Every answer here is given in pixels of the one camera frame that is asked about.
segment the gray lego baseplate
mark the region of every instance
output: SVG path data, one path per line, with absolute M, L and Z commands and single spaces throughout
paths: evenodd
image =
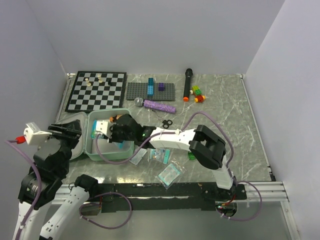
M 126 86 L 127 100 L 134 100 L 135 98 L 148 99 L 150 101 L 174 101 L 175 85 L 173 83 L 164 83 L 164 91 L 159 91 L 159 83 L 153 84 L 153 96 L 147 95 L 147 82 L 128 82 Z

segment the purple glitter stick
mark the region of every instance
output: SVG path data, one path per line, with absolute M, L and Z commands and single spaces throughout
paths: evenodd
M 174 106 L 165 105 L 155 101 L 144 100 L 143 106 L 148 109 L 155 109 L 155 110 L 167 112 L 170 114 L 174 114 L 176 112 L 176 108 Z

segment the black base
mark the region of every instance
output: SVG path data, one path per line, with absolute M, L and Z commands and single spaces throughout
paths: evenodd
M 215 201 L 226 202 L 233 197 L 227 193 L 227 190 L 218 188 L 215 182 L 174 183 L 168 190 L 161 183 L 99 184 L 98 194 L 107 192 L 124 194 L 130 199 L 133 210 L 201 209 L 215 211 Z M 235 188 L 235 199 L 247 199 L 243 184 L 238 184 Z M 107 195 L 102 198 L 102 213 L 114 213 L 128 209 L 128 203 L 122 197 Z

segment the green plastic container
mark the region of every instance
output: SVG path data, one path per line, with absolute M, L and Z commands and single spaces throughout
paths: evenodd
M 87 131 L 85 138 L 84 152 L 93 161 L 103 161 L 97 153 L 95 140 L 91 138 L 91 129 L 95 120 L 108 120 L 110 117 L 116 115 L 130 114 L 130 111 L 126 108 L 114 108 L 110 110 L 98 110 L 92 111 L 88 115 Z M 106 143 L 104 139 L 98 139 L 98 147 L 102 155 L 111 161 L 117 162 L 117 160 L 127 159 L 134 153 L 134 142 L 125 141 L 122 148 L 119 148 L 114 143 Z

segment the blue lego brick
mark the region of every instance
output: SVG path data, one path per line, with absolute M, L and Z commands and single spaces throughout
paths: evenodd
M 148 86 L 153 86 L 153 85 L 154 85 L 154 79 L 152 77 L 149 77 Z
M 154 86 L 148 86 L 147 95 L 148 96 L 154 95 Z

